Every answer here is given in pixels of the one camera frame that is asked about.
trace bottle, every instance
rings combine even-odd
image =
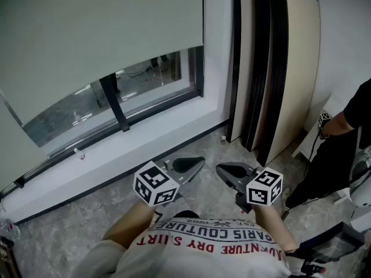
[[[0,236],[16,241],[21,238],[21,230],[11,220],[0,218]]]

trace white wall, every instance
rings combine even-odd
[[[3,200],[0,217],[20,221],[115,177],[218,125],[225,107],[232,0],[205,0],[205,92],[118,132],[46,170]]]
[[[307,131],[329,94],[347,103],[371,78],[371,0],[319,0],[319,9],[321,46]]]

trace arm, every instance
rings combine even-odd
[[[104,234],[103,240],[112,240],[128,249],[132,241],[148,229],[155,209],[140,200]]]
[[[256,223],[265,229],[286,253],[295,251],[297,244],[273,206],[252,205]]]
[[[322,129],[322,135],[324,137],[338,136],[348,133],[353,129],[354,128],[351,127],[345,119],[344,112],[341,111],[332,120],[324,125]]]

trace window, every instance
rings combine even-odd
[[[73,155],[75,148],[84,149],[202,95],[203,46],[163,54],[95,80],[22,125],[49,159],[17,183],[24,184]],[[6,189],[3,195],[13,189]]]

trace black shirt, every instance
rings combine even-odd
[[[362,135],[359,142],[360,149],[364,149],[371,145],[371,79],[362,84],[354,97],[349,101],[344,109],[344,116],[348,124],[355,128],[351,132],[353,136],[357,136],[358,127],[362,126]]]

